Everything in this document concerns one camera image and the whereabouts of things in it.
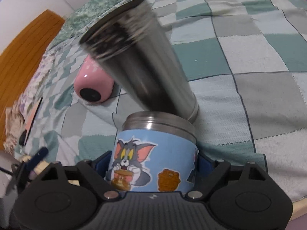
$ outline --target stainless steel tumbler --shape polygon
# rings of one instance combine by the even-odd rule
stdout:
[[[145,0],[113,10],[84,34],[80,45],[145,110],[195,121],[196,97]]]

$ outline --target cartoon cat sticker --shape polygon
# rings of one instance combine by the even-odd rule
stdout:
[[[151,175],[144,162],[156,146],[157,144],[144,143],[134,137],[128,142],[119,139],[112,168],[108,170],[106,178],[119,190],[130,191],[133,186],[145,186],[151,181]]]

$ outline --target pink object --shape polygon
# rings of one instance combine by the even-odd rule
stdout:
[[[101,103],[110,97],[113,84],[114,80],[88,55],[75,79],[74,88],[80,98]]]

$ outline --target checkered bedsheet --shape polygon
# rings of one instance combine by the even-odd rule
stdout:
[[[164,26],[200,106],[200,151],[235,165],[254,160],[292,201],[307,195],[307,2],[147,0]],[[73,165],[113,149],[117,129],[141,108],[117,85],[90,105],[73,81],[86,57],[67,40],[37,98],[30,138],[17,153],[50,149]]]

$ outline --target wooden board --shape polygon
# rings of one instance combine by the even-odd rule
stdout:
[[[8,45],[0,56],[0,149],[5,141],[5,108],[27,87],[41,58],[65,20],[46,10]]]

